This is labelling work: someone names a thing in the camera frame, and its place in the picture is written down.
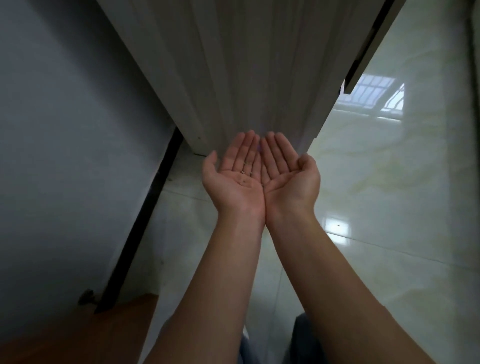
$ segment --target gray wall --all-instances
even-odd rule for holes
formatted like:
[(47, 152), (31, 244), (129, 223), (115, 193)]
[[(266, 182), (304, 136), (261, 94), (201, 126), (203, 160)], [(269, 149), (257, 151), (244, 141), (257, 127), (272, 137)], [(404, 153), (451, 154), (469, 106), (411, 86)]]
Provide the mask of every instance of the gray wall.
[(93, 0), (0, 2), (0, 340), (101, 293), (174, 129)]

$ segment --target person's left hand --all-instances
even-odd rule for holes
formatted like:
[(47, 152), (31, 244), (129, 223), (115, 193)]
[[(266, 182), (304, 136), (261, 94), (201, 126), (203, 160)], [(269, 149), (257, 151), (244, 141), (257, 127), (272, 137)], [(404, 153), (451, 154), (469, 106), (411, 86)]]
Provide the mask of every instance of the person's left hand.
[(218, 171), (216, 151), (204, 160), (203, 185), (221, 213), (253, 214), (265, 221), (264, 191), (260, 183), (260, 137), (253, 130), (239, 133), (228, 147)]

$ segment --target hand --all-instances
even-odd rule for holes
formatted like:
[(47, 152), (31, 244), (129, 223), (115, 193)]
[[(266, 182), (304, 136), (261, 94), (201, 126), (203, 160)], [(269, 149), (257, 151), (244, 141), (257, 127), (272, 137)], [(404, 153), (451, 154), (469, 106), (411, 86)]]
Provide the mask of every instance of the hand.
[(216, 151), (204, 160), (203, 185), (221, 213), (253, 214), (265, 224), (265, 201), (260, 183), (260, 137), (253, 130), (239, 133), (228, 147), (217, 171)]
[(320, 189), (315, 160), (308, 154), (299, 157), (282, 133), (268, 132), (260, 146), (267, 225), (286, 212), (313, 213)]

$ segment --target dark pants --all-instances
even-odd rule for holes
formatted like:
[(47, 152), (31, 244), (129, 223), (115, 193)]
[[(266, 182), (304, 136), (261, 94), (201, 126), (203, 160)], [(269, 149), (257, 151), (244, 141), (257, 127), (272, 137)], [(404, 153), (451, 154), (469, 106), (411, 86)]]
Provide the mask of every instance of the dark pants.
[[(292, 341), (284, 360), (288, 364), (328, 364), (320, 342), (313, 335), (312, 324), (305, 313), (295, 319)], [(242, 337), (238, 356), (238, 364), (259, 364), (253, 354), (248, 339)]]

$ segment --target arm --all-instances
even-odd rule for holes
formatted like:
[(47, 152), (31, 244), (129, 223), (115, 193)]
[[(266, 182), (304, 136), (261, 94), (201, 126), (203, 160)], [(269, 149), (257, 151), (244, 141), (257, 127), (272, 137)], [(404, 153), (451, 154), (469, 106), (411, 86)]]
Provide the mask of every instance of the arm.
[(217, 224), (146, 364), (236, 363), (265, 219), (258, 140), (253, 132), (239, 134), (219, 172), (215, 153), (205, 159), (204, 186), (217, 207)]
[(314, 159), (298, 158), (281, 134), (269, 134), (262, 148), (267, 228), (328, 359), (432, 364), (370, 293), (315, 218), (320, 174)]

